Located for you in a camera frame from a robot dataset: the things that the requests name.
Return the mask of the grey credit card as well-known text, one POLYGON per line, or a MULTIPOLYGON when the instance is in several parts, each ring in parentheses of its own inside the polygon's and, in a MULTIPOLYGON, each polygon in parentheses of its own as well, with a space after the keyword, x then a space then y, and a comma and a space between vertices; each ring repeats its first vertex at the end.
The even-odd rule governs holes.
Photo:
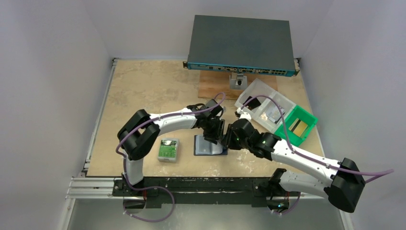
POLYGON ((217 144, 203 140, 203 142, 199 144, 197 153, 200 155, 216 155, 219 154, 221 150, 222 149, 217 144))

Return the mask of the blue card holder wallet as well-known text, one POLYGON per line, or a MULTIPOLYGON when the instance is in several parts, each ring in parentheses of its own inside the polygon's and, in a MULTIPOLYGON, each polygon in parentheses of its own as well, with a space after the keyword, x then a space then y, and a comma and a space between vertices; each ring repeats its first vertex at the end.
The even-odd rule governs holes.
POLYGON ((220 143, 214 144, 207 141, 202 135, 194 136, 195 156, 222 156, 227 154, 227 149, 224 148, 220 143))

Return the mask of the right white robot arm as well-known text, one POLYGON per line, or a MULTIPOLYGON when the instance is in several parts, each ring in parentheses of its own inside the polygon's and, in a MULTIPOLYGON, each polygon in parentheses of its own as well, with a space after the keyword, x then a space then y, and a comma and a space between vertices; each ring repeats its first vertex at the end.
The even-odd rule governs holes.
POLYGON ((229 124, 221 143, 228 149, 246 149, 258 158, 299 169, 301 174, 284 172, 279 177, 283 190, 324 197, 334 207, 348 213, 355 211, 366 185, 353 160, 332 160, 302 149, 295 150, 275 134, 260 133, 247 119, 229 124))

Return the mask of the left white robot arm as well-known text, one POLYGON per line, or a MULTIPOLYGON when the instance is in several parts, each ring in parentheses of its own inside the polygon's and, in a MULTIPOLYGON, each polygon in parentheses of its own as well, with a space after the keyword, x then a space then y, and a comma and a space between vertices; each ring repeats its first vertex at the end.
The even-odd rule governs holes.
POLYGON ((116 152, 123 156, 123 176, 128 184, 140 188, 143 180, 143 159, 151 151, 155 141, 169 132, 200 128, 203 134, 196 137, 198 153, 221 155, 225 148, 221 145, 224 108, 210 100, 165 114, 149 114, 138 110, 117 134, 119 144, 116 152))

